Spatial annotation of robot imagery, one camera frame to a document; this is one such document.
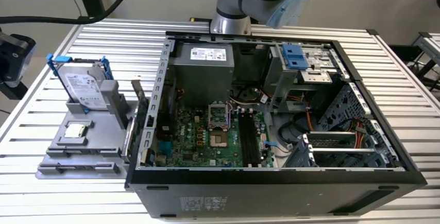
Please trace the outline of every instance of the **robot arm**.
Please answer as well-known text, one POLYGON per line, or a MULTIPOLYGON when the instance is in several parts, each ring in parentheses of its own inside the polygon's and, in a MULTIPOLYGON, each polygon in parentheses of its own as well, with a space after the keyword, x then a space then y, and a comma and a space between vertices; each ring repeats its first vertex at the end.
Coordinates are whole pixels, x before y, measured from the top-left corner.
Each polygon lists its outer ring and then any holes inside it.
POLYGON ((0 92, 9 99, 22 99, 28 88, 21 83, 33 54, 34 41, 21 35, 8 35, 0 29, 0 92))
POLYGON ((217 0, 210 32, 250 34, 250 17, 272 28, 284 26, 300 0, 217 0))

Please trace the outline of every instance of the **white label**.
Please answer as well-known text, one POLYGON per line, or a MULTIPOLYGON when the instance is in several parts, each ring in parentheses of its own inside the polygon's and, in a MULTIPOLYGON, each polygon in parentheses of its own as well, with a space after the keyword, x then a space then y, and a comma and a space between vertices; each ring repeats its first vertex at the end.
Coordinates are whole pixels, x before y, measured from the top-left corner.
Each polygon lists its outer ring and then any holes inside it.
POLYGON ((180 197, 182 211, 225 210, 228 197, 180 197))
POLYGON ((65 74, 69 86, 80 103, 90 109, 106 109, 97 82, 89 75, 65 74))
POLYGON ((193 48, 190 49, 190 60, 226 60, 226 49, 193 48))
POLYGON ((265 103, 268 102, 268 96, 266 96, 265 94, 262 94, 262 97, 261 97, 261 99, 260 99, 260 102, 261 102, 262 104, 265 104, 265 103))

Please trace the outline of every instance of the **green circuit board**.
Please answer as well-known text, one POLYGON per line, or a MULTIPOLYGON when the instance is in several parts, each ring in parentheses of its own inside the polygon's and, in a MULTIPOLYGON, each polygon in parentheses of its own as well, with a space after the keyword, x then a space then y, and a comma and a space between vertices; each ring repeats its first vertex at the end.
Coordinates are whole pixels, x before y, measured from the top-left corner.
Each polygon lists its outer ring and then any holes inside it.
MULTIPOLYGON (((238 112, 230 113, 230 125, 226 132, 208 129, 208 109, 178 109, 172 155, 166 157, 166 167, 242 167, 242 151, 240 145, 238 112), (216 134, 225 137, 216 143, 216 134)), ((262 146, 262 136, 268 137, 264 128, 262 114, 253 115, 257 148, 262 146)), ((273 167, 270 150, 262 167, 273 167)))

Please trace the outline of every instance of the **hard drive label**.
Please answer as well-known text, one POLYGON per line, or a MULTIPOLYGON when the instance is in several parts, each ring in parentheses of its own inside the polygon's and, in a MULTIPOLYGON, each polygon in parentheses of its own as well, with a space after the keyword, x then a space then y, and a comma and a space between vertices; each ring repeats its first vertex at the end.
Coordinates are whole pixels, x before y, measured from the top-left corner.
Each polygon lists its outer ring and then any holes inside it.
POLYGON ((106 108, 104 97, 98 91, 96 79, 89 75, 65 74, 69 86, 78 102, 89 109, 106 108))

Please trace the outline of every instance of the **table surface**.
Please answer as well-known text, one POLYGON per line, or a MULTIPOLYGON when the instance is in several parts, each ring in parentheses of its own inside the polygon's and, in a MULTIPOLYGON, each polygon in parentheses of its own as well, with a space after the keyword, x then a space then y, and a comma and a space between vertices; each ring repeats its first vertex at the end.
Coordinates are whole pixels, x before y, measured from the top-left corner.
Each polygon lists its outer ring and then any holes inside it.
MULTIPOLYGON (((208 23, 105 19, 76 26, 54 55, 106 56, 126 99, 140 77, 150 95, 165 31, 208 32, 208 23)), ((365 30, 253 25, 254 36, 338 40, 428 185, 360 217, 150 219, 124 180, 37 180, 34 172, 57 131, 66 93, 45 67, 0 128, 0 217, 4 223, 336 222, 440 223, 440 104, 378 36, 365 30)))

